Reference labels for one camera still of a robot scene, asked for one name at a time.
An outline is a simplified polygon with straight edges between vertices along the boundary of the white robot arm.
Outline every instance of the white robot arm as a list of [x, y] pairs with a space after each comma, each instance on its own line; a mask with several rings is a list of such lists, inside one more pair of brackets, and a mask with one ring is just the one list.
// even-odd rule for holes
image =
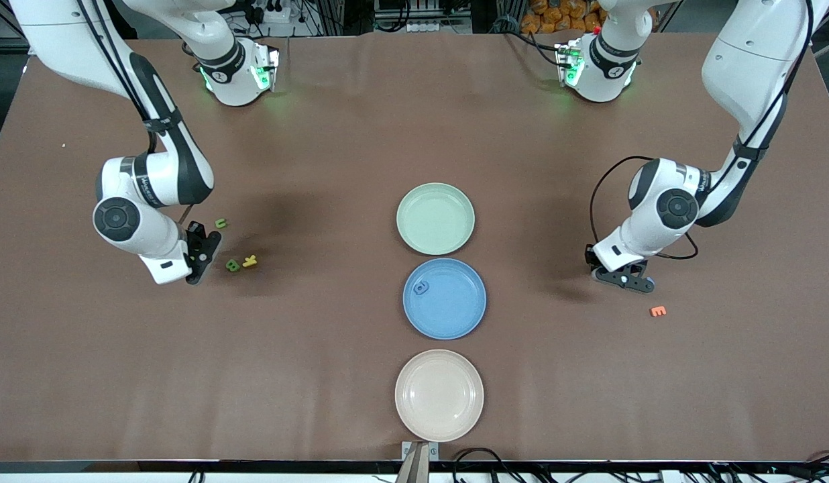
[[594, 102], [614, 100], [629, 85], [638, 64], [641, 46], [653, 31], [647, 9], [657, 0], [600, 0], [608, 17], [598, 34], [584, 34], [565, 47], [576, 55], [558, 51], [561, 82]]
[[236, 39], [215, 10], [235, 0], [124, 0], [166, 25], [184, 40], [200, 63], [206, 89], [227, 106], [243, 106], [274, 90], [279, 52], [251, 39]]
[[804, 1], [740, 0], [702, 70], [706, 90], [739, 121], [739, 135], [724, 165], [708, 172], [654, 159], [639, 169], [629, 186], [632, 216], [589, 248], [595, 278], [650, 291], [647, 279], [633, 278], [643, 274], [647, 257], [659, 254], [693, 224], [715, 226], [733, 215], [785, 113], [795, 74], [791, 67], [809, 48], [814, 19], [829, 6], [829, 0]]
[[96, 232], [137, 254], [155, 282], [196, 284], [211, 263], [218, 233], [182, 229], [158, 208], [194, 205], [215, 186], [212, 168], [191, 138], [164, 83], [147, 59], [117, 35], [101, 0], [13, 0], [15, 16], [38, 58], [81, 85], [132, 100], [166, 151], [108, 160], [97, 178]]

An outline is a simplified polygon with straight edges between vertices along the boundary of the plate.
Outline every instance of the plate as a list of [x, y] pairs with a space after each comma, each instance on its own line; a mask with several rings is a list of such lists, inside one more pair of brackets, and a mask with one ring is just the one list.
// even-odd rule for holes
[[396, 412], [409, 431], [446, 443], [471, 431], [483, 411], [483, 381], [469, 360], [445, 349], [411, 358], [396, 379]]
[[473, 268], [443, 258], [424, 262], [402, 288], [408, 321], [427, 337], [459, 339], [474, 330], [486, 312], [486, 287]]
[[450, 184], [421, 184], [402, 198], [396, 209], [396, 229], [414, 250], [444, 256], [459, 250], [470, 238], [474, 206], [465, 193]]

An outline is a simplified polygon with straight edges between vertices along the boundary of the brown table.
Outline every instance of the brown table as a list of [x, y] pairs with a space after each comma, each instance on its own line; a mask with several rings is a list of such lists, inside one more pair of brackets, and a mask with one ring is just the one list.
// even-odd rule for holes
[[[736, 216], [693, 230], [696, 259], [651, 261], [650, 296], [593, 282], [583, 263], [590, 189], [617, 159], [721, 165], [736, 122], [700, 80], [712, 40], [651, 36], [635, 84], [605, 105], [501, 36], [271, 42], [279, 93], [241, 108], [203, 90], [178, 42], [134, 43], [215, 169], [191, 218], [230, 223], [200, 287], [155, 285], [93, 231], [99, 167], [141, 151], [144, 131], [126, 100], [32, 60], [0, 139], [0, 460], [398, 458], [412, 435], [396, 375], [431, 348], [469, 358], [487, 391], [445, 456], [826, 449], [829, 98], [812, 58]], [[601, 232], [628, 214], [635, 169], [602, 187]], [[489, 306], [460, 340], [427, 339], [402, 312], [428, 257], [394, 214], [427, 181], [477, 212], [454, 257]], [[255, 270], [225, 271], [251, 254]], [[652, 318], [657, 305], [668, 315]]]

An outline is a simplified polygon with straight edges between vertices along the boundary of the green indicator light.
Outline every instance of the green indicator light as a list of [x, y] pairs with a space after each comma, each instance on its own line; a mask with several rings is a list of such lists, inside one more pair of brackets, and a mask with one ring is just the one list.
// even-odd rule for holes
[[267, 89], [268, 88], [268, 72], [267, 71], [265, 71], [263, 68], [254, 67], [254, 68], [252, 68], [251, 73], [253, 74], [254, 79], [256, 80], [256, 86], [258, 86], [261, 89]]
[[203, 67], [200, 67], [200, 74], [203, 75], [203, 80], [206, 82], [206, 89], [208, 89], [209, 92], [212, 92], [212, 84], [209, 83], [209, 77], [206, 76], [206, 71], [203, 70]]
[[584, 59], [578, 59], [578, 63], [574, 65], [573, 68], [567, 73], [567, 83], [568, 85], [575, 86], [578, 83], [578, 79], [580, 78], [581, 71], [584, 70]]

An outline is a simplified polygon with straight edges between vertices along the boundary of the green plate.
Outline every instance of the green plate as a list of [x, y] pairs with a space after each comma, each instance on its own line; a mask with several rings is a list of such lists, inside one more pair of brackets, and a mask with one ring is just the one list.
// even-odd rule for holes
[[422, 254], [457, 251], [474, 231], [474, 206], [465, 193], [445, 183], [421, 184], [396, 209], [396, 229]]

